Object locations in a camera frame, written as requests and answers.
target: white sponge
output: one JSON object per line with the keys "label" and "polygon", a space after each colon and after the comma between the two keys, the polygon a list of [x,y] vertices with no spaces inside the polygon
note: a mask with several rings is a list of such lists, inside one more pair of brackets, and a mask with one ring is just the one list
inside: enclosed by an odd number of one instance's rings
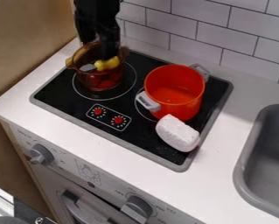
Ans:
{"label": "white sponge", "polygon": [[200,142],[199,132],[173,115],[164,116],[157,123],[156,132],[163,141],[178,151],[192,151]]}

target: gray knob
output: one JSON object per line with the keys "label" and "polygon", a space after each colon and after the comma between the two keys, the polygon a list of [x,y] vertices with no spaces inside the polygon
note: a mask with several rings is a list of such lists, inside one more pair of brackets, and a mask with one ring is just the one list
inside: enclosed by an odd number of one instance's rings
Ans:
{"label": "gray knob", "polygon": [[54,155],[43,145],[36,143],[30,150],[32,159],[30,162],[34,165],[49,165],[54,160]]}
{"label": "gray knob", "polygon": [[152,207],[137,196],[129,197],[121,211],[141,224],[146,223],[153,212]]}

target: orange pot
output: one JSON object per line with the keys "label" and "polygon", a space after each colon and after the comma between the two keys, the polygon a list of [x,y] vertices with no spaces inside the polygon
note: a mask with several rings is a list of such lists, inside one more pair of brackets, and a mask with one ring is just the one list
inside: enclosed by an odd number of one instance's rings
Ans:
{"label": "orange pot", "polygon": [[198,64],[158,67],[145,78],[145,91],[136,100],[158,119],[171,114],[187,121],[199,112],[209,75]]}

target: robotic arm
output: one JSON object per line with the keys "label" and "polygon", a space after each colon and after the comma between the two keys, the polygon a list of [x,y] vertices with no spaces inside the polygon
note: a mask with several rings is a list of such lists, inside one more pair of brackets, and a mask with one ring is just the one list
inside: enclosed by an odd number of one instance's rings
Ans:
{"label": "robotic arm", "polygon": [[120,10],[121,0],[73,0],[74,21],[80,41],[92,42],[99,35],[104,60],[118,54],[120,46],[120,27],[115,16]]}

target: brown pot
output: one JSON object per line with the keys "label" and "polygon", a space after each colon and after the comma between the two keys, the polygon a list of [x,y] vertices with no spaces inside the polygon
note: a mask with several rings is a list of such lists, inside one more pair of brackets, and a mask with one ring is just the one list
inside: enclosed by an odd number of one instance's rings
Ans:
{"label": "brown pot", "polygon": [[72,58],[66,60],[66,67],[77,72],[78,79],[86,88],[92,91],[104,91],[120,84],[124,76],[124,60],[128,55],[129,49],[122,47],[118,55],[121,61],[119,66],[99,72],[94,63],[102,58],[101,42],[94,42],[78,49]]}

